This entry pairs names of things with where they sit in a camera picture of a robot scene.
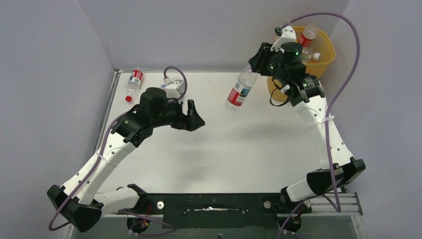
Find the red label bottle red cap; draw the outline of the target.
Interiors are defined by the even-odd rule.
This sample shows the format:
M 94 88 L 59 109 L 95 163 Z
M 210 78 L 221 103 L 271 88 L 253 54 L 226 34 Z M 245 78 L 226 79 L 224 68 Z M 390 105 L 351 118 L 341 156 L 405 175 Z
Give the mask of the red label bottle red cap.
M 304 27 L 300 37 L 298 38 L 298 43 L 303 47 L 309 47 L 313 40 L 318 36 L 319 29 L 314 25 L 307 25 Z

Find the clear bottle red label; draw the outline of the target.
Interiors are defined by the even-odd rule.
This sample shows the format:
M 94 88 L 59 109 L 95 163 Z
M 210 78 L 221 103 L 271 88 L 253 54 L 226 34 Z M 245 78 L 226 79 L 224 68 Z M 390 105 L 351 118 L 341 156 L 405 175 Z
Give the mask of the clear bottle red label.
M 143 81 L 143 72 L 139 69 L 132 71 L 125 91 L 125 101 L 128 103 L 133 102 L 134 98 L 138 95 L 141 83 Z

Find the clear unlabelled bottle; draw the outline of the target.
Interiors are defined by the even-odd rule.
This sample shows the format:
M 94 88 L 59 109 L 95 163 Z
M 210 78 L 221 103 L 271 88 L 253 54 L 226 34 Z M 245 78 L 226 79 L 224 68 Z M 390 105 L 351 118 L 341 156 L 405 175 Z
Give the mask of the clear unlabelled bottle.
M 321 54 L 319 52 L 315 52 L 312 48 L 304 47 L 302 49 L 301 60 L 303 63 L 308 63 L 313 60 L 319 60 Z

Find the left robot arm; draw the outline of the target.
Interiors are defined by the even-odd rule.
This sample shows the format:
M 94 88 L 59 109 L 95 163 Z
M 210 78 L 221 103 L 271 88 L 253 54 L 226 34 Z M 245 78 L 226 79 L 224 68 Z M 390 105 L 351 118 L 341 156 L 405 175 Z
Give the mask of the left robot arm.
M 90 230 L 102 216 L 133 209 L 146 195 L 135 184 L 108 193 L 99 188 L 117 166 L 130 155 L 153 130 L 162 126 L 195 131 L 205 126 L 197 113 L 194 100 L 183 103 L 167 97 L 163 89 L 147 88 L 140 101 L 119 115 L 107 128 L 100 148 L 88 162 L 61 186 L 52 185 L 47 196 L 56 209 L 53 219 L 62 215 L 78 231 Z

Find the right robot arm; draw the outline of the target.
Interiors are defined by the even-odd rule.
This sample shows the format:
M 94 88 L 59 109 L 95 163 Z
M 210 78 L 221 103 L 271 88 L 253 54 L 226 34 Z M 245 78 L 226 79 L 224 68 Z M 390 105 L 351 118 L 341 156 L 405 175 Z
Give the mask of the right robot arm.
M 306 72 L 301 53 L 302 46 L 295 42 L 283 43 L 278 51 L 263 42 L 248 61 L 252 72 L 272 77 L 284 86 L 283 93 L 302 117 L 317 150 L 320 169 L 281 190 L 280 206 L 288 213 L 302 200 L 351 183 L 366 169 L 364 161 L 356 159 L 342 140 L 328 111 L 323 87 L 317 76 Z

